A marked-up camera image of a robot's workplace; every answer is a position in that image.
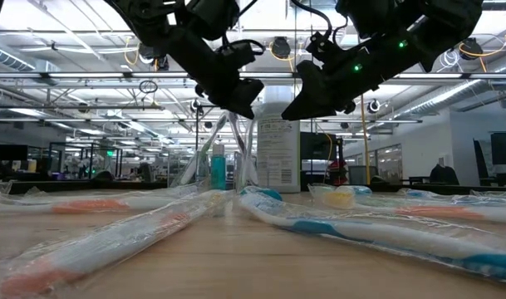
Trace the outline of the black table edge rail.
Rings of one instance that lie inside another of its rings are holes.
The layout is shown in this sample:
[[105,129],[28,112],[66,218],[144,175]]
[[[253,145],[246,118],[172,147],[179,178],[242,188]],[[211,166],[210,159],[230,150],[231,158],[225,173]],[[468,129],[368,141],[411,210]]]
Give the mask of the black table edge rail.
[[[112,190],[152,190],[163,189],[163,183],[141,183],[128,181],[39,181],[33,182],[41,191],[44,192],[62,192],[62,191],[81,191],[95,189],[112,189]],[[373,193],[395,193],[400,189],[418,189],[430,191],[436,194],[453,195],[453,194],[469,194],[471,190],[475,191],[506,191],[506,187],[468,187],[456,185],[438,185],[438,184],[415,184],[415,185],[399,185],[399,184],[371,184],[369,188]]]

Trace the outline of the white labelled wipes canister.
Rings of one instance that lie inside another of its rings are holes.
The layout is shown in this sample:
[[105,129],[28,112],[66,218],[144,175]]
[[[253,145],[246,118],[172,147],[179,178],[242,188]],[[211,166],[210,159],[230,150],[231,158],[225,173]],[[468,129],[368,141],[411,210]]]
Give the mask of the white labelled wipes canister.
[[292,100],[292,87],[267,86],[255,111],[258,183],[281,194],[301,191],[300,122],[282,118]]

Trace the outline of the orange toothbrush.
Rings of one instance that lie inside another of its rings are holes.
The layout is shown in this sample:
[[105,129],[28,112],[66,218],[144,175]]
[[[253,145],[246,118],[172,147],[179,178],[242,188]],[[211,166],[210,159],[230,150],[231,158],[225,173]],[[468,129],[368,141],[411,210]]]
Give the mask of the orange toothbrush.
[[395,213],[424,218],[452,218],[506,223],[506,208],[423,203],[393,194],[355,195],[350,185],[310,184],[312,197],[329,208],[373,213]]
[[76,238],[42,243],[0,261],[0,299],[38,297],[123,262],[224,206],[233,191],[210,190],[177,199]]
[[0,216],[9,214],[81,214],[153,210],[198,193],[190,184],[170,189],[130,191],[116,194],[53,195],[38,192],[12,196],[0,192]]

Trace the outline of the red object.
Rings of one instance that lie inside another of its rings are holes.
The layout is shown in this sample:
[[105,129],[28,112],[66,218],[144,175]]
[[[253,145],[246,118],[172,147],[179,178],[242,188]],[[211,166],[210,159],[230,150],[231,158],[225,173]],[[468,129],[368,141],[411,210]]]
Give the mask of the red object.
[[346,177],[346,162],[344,160],[334,161],[327,167],[327,184],[340,186],[345,184],[348,179]]

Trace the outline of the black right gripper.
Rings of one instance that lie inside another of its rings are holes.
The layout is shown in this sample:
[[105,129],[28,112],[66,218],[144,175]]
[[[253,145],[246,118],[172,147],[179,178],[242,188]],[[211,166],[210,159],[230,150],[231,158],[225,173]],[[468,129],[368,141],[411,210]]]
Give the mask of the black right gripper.
[[374,36],[347,50],[341,49],[340,102],[328,88],[321,69],[311,61],[302,61],[297,65],[302,89],[284,110],[282,118],[306,120],[333,116],[341,111],[349,115],[356,108],[356,97],[375,90],[419,59],[415,35]]

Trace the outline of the silver ventilation duct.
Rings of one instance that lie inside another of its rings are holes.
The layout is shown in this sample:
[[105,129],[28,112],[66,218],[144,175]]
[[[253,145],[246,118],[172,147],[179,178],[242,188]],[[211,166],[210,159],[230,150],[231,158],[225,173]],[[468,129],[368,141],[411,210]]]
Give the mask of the silver ventilation duct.
[[25,61],[18,56],[7,51],[5,47],[0,47],[0,64],[13,69],[14,71],[35,71],[36,67],[29,61]]
[[480,79],[465,81],[455,86],[440,87],[404,106],[392,116],[392,119],[399,120],[408,115],[423,115],[426,112],[438,111],[458,101],[482,94],[489,89],[490,84],[486,80]]

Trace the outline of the black chair back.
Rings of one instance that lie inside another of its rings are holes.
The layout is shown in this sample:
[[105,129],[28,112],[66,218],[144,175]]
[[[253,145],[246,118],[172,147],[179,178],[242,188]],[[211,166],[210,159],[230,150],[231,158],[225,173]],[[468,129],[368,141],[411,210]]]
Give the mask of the black chair back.
[[430,183],[459,185],[459,180],[453,168],[437,164],[430,172]]

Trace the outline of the black screen on stand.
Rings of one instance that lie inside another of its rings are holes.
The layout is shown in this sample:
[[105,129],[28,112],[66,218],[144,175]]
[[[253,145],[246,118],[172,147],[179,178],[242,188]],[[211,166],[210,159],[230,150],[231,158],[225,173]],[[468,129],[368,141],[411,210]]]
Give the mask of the black screen on stand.
[[300,133],[301,159],[329,160],[337,158],[337,138],[324,133]]

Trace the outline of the teal toothpaste tube white cap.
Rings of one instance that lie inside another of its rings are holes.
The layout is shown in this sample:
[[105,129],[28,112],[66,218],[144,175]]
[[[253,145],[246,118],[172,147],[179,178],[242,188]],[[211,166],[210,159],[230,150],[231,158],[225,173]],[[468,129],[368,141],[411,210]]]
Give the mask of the teal toothpaste tube white cap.
[[211,159],[212,189],[226,189],[226,159],[224,145],[214,144]]

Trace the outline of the grey bin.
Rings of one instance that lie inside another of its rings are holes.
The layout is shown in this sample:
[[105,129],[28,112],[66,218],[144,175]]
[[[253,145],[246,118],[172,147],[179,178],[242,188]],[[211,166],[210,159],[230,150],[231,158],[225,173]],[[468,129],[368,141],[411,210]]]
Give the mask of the grey bin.
[[370,166],[367,168],[364,165],[349,166],[348,167],[348,182],[353,185],[366,185],[369,184],[374,176],[378,175],[378,168]]

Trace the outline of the clear acrylic organizer holder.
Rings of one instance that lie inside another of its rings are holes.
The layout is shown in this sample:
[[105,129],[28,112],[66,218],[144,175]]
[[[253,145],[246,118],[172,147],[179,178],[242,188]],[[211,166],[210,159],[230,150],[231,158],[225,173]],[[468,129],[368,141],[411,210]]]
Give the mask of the clear acrylic organizer holder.
[[[209,156],[207,151],[199,150],[191,157],[187,164],[179,171],[179,174],[172,179],[171,188],[186,186],[189,184],[197,184],[205,189],[215,189],[213,165],[216,158]],[[236,182],[231,189],[238,191],[243,190],[247,186],[259,186],[258,171],[250,153],[242,154],[238,160],[241,165],[237,167],[238,174]]]

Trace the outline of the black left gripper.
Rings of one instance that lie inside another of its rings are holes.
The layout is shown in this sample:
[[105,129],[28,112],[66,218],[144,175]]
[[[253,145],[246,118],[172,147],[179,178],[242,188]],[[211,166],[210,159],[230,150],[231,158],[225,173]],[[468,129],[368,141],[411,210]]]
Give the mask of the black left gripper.
[[258,79],[239,79],[231,67],[200,37],[183,27],[173,27],[166,38],[167,52],[215,105],[252,120],[252,103],[263,90]]

